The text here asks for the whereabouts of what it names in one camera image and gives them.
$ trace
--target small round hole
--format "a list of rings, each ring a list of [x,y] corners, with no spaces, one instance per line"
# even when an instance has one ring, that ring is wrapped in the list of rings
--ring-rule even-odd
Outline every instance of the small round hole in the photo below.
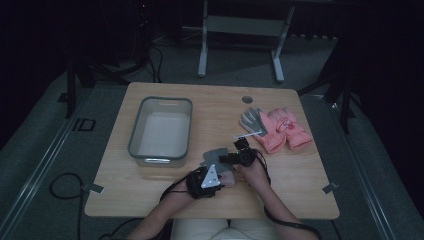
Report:
[[[252,103],[252,102],[253,102],[253,98],[252,98],[252,97],[250,97],[250,96],[244,96],[241,100],[242,100],[244,103],[247,103],[247,104],[249,104],[249,103]]]

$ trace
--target hand-held device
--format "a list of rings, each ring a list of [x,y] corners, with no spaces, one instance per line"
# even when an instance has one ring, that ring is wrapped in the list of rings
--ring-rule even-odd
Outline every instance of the hand-held device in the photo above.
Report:
[[[253,161],[257,158],[257,155],[256,152],[252,151],[249,147],[247,139],[245,137],[239,138],[239,140],[234,142],[234,146],[238,151],[236,153],[219,156],[219,161],[221,163],[241,164],[245,167],[250,167]]]

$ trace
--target person's lap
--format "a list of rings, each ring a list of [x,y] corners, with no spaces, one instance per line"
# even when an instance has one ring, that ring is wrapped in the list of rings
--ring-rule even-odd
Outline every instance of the person's lap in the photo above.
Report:
[[[267,219],[175,219],[172,240],[211,239],[278,239]]]

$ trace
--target hand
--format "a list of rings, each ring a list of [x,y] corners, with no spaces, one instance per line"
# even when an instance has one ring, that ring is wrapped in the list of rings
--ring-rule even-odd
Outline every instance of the hand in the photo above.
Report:
[[[267,173],[263,168],[260,160],[255,159],[250,167],[241,164],[235,164],[234,169],[241,172],[247,183],[256,191],[270,188]]]

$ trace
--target table leg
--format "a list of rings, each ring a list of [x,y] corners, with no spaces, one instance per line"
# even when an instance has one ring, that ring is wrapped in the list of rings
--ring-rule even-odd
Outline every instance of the table leg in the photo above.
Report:
[[[275,77],[276,77],[277,81],[279,81],[279,82],[284,81],[284,74],[283,74],[283,69],[281,67],[281,61],[280,61],[280,54],[281,54],[281,49],[283,48],[283,45],[284,45],[284,41],[286,40],[286,37],[287,37],[287,32],[289,30],[290,21],[291,21],[291,18],[293,16],[294,9],[295,9],[295,7],[290,7],[289,12],[288,12],[287,17],[286,17],[286,20],[284,21],[284,24],[283,24],[282,29],[281,29],[281,34],[279,36],[280,38],[279,38],[279,41],[278,41],[278,45],[277,45],[275,50],[271,51],[271,57],[272,57],[272,63],[274,65]]]
[[[202,49],[200,50],[199,77],[206,76],[206,64],[208,60],[208,0],[203,3],[203,28],[202,28]]]

